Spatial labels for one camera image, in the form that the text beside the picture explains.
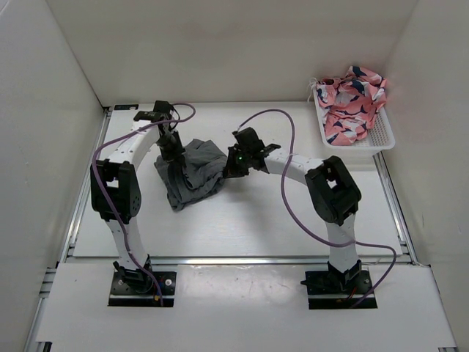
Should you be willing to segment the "grey shorts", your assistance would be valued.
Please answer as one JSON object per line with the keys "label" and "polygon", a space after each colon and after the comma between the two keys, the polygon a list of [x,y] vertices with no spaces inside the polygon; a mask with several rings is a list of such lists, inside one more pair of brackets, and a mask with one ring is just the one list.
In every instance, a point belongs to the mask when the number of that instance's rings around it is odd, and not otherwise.
{"label": "grey shorts", "polygon": [[160,156],[154,163],[174,211],[211,197],[224,186],[227,156],[213,141],[193,139],[185,146],[184,158],[183,166]]}

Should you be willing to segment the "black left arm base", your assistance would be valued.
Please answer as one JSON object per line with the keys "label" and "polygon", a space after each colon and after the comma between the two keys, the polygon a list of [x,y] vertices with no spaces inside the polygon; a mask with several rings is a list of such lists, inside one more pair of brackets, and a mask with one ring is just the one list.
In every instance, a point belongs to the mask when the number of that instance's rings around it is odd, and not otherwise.
{"label": "black left arm base", "polygon": [[176,271],[153,271],[158,286],[146,274],[128,270],[115,261],[114,275],[108,296],[109,307],[157,307],[174,306],[177,284]]}

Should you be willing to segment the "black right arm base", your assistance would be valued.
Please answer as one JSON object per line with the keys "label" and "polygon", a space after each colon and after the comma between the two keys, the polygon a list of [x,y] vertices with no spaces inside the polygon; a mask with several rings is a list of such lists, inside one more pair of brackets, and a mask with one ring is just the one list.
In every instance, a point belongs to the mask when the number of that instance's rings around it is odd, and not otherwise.
{"label": "black right arm base", "polygon": [[306,271],[305,279],[300,283],[306,287],[310,310],[377,308],[373,293],[358,304],[372,288],[371,277],[367,270],[362,270],[344,287],[330,271]]}

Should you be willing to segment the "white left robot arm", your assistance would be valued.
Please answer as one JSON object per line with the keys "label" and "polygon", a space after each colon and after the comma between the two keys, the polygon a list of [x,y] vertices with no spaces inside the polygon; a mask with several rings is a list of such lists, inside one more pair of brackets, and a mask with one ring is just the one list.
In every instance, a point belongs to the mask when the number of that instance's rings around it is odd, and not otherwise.
{"label": "white left robot arm", "polygon": [[139,295],[161,289],[136,221],[142,198],[137,169],[151,147],[160,150],[154,165],[172,210],[211,197],[224,185],[226,154],[211,140],[183,144],[177,131],[182,121],[176,104],[157,100],[152,110],[137,112],[130,133],[108,142],[117,146],[109,157],[100,158],[96,150],[90,166],[92,208],[113,235],[119,254],[115,270]]}

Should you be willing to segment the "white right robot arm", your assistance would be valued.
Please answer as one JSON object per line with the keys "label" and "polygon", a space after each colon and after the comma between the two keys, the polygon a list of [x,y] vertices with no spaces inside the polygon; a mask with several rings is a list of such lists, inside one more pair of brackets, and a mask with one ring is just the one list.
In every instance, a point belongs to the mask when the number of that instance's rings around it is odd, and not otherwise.
{"label": "white right robot arm", "polygon": [[223,171],[225,178],[244,177],[250,169],[281,177],[281,196],[289,178],[306,186],[316,214],[325,222],[329,246],[329,284],[337,293],[346,293],[361,272],[355,239],[355,215],[361,192],[343,161],[332,156],[324,161],[285,150],[278,144],[266,145],[253,128],[233,133],[236,143]]}

